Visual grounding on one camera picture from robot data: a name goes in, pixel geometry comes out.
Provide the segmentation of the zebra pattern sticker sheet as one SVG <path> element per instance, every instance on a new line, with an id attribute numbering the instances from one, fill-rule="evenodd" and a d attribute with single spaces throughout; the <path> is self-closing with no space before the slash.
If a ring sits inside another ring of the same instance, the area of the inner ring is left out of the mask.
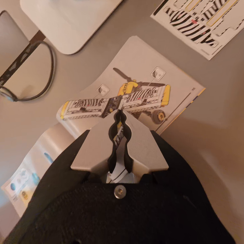
<path id="1" fill-rule="evenodd" d="M 244 1 L 162 1 L 151 18 L 211 60 L 243 29 Z"/>

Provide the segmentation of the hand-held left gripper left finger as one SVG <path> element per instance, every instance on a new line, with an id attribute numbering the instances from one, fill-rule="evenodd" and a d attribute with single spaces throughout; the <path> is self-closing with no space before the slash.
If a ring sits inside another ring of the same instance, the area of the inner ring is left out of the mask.
<path id="1" fill-rule="evenodd" d="M 118 133 L 120 114 L 120 110 L 115 110 L 90 129 L 71 169 L 100 176 L 113 173 L 117 162 L 114 138 Z"/>

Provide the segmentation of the lego instruction booklet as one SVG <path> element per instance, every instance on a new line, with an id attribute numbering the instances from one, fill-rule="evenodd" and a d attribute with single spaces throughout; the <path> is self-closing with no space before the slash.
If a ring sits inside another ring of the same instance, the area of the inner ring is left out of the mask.
<path id="1" fill-rule="evenodd" d="M 150 130 L 162 132 L 205 88 L 137 36 L 77 99 L 58 110 L 58 123 L 37 140 L 1 187 L 19 217 L 52 162 L 85 130 L 123 109 Z"/>

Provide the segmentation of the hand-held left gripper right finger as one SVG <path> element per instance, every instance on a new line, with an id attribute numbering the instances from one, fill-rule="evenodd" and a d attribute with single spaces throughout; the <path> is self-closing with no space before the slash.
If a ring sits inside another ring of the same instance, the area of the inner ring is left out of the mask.
<path id="1" fill-rule="evenodd" d="M 126 138 L 124 166 L 127 172 L 142 178 L 144 174 L 168 170 L 169 166 L 149 128 L 125 110 L 121 110 L 121 122 Z"/>

